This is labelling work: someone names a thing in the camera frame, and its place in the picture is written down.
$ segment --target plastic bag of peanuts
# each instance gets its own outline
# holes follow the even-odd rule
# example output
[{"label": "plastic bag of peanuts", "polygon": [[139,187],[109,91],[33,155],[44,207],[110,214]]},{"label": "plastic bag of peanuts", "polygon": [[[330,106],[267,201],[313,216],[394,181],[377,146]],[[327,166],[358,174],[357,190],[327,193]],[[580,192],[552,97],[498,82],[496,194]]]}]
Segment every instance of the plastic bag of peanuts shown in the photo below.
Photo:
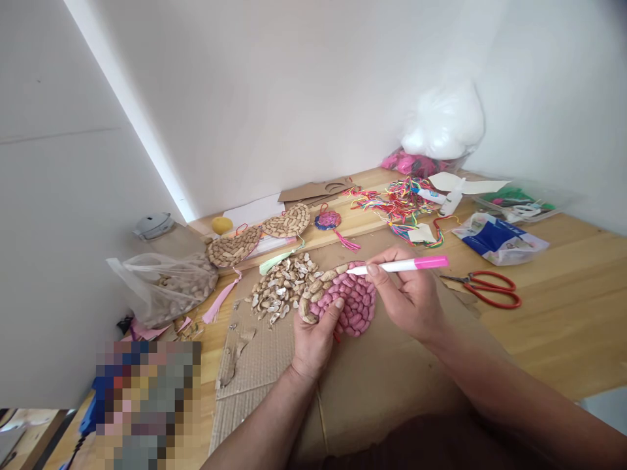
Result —
[{"label": "plastic bag of peanuts", "polygon": [[145,253],[122,263],[106,260],[122,278],[127,303],[139,323],[162,328],[168,322],[196,308],[217,283],[217,268],[204,253],[177,260],[157,253]]}]

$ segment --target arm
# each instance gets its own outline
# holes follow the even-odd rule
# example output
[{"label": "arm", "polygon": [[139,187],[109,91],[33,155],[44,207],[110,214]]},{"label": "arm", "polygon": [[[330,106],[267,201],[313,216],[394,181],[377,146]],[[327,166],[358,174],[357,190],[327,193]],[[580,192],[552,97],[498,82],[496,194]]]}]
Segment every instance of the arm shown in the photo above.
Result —
[{"label": "arm", "polygon": [[256,410],[209,456],[201,470],[285,467],[317,380],[329,361],[333,330],[343,307],[344,300],[338,299],[316,325],[294,315],[292,364]]},{"label": "arm", "polygon": [[627,466],[627,437],[448,324],[429,273],[398,273],[397,288],[376,266],[413,257],[400,247],[384,251],[368,261],[369,280],[392,321],[438,357],[480,414],[568,467]]}]

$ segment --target hand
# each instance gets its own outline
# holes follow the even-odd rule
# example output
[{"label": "hand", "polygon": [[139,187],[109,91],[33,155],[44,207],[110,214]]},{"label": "hand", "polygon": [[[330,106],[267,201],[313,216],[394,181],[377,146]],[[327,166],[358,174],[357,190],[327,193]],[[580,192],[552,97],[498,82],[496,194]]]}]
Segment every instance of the hand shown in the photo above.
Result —
[{"label": "hand", "polygon": [[304,322],[294,315],[295,351],[292,368],[302,377],[318,380],[327,366],[333,347],[333,330],[344,308],[344,299],[329,304],[316,324]]},{"label": "hand", "polygon": [[378,264],[415,258],[415,253],[393,246],[366,261],[368,275],[383,299],[387,314],[403,331],[421,343],[428,343],[444,330],[444,315],[436,292],[436,282],[427,271],[402,271],[396,273],[400,288]]}]

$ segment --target green tassel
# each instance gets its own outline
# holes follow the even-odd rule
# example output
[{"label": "green tassel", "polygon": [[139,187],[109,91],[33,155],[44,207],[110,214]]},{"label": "green tassel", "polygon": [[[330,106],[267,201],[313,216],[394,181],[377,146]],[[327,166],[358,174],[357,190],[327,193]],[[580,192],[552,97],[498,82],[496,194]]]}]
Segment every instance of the green tassel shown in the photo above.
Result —
[{"label": "green tassel", "polygon": [[298,248],[294,248],[292,251],[288,251],[286,253],[281,253],[280,255],[261,263],[261,265],[259,265],[259,272],[261,273],[261,275],[266,275],[273,267],[275,267],[281,261],[289,258],[292,253],[296,253],[299,249],[305,248],[305,241],[300,236],[298,238],[300,238],[300,240],[302,241]]}]

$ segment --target small woven ornament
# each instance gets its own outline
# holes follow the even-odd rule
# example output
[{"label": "small woven ornament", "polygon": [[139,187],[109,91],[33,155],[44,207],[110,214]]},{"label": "small woven ornament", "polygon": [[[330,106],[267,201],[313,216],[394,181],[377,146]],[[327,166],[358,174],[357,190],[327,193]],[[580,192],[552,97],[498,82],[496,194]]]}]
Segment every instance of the small woven ornament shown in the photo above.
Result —
[{"label": "small woven ornament", "polygon": [[338,228],[338,225],[342,223],[342,216],[335,211],[325,210],[325,206],[326,209],[329,208],[329,205],[327,203],[324,203],[322,206],[320,206],[320,214],[316,216],[314,221],[315,226],[318,228],[318,230],[333,230],[335,232],[335,235],[337,235],[340,239],[340,243],[342,245],[347,247],[352,252],[357,252],[361,248],[361,246],[357,245],[356,243],[349,242],[336,230],[336,228]]}]

